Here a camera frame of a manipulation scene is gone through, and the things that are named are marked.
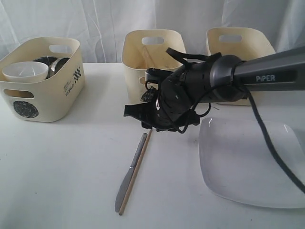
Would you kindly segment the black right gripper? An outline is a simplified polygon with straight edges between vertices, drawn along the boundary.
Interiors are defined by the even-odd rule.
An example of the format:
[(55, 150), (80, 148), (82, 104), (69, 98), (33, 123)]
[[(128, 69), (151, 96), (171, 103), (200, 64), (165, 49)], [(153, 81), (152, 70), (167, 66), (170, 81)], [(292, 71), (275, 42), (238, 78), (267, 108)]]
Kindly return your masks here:
[(190, 125), (199, 125), (199, 115), (191, 111), (191, 106), (182, 83), (168, 78), (160, 84), (154, 104), (125, 105), (123, 116), (141, 121), (145, 129), (185, 131)]

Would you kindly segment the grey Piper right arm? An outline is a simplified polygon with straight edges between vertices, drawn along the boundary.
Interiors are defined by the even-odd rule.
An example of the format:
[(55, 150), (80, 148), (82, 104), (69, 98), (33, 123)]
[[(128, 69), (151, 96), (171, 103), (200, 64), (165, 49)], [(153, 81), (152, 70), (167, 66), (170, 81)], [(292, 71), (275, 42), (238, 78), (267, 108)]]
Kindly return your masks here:
[(256, 91), (301, 91), (305, 88), (304, 47), (254, 60), (221, 53), (186, 54), (172, 48), (167, 54), (181, 66), (175, 71), (150, 68), (146, 81), (157, 84), (142, 95), (141, 104), (126, 105), (124, 115), (143, 128), (183, 133), (198, 125), (200, 103), (236, 102)]

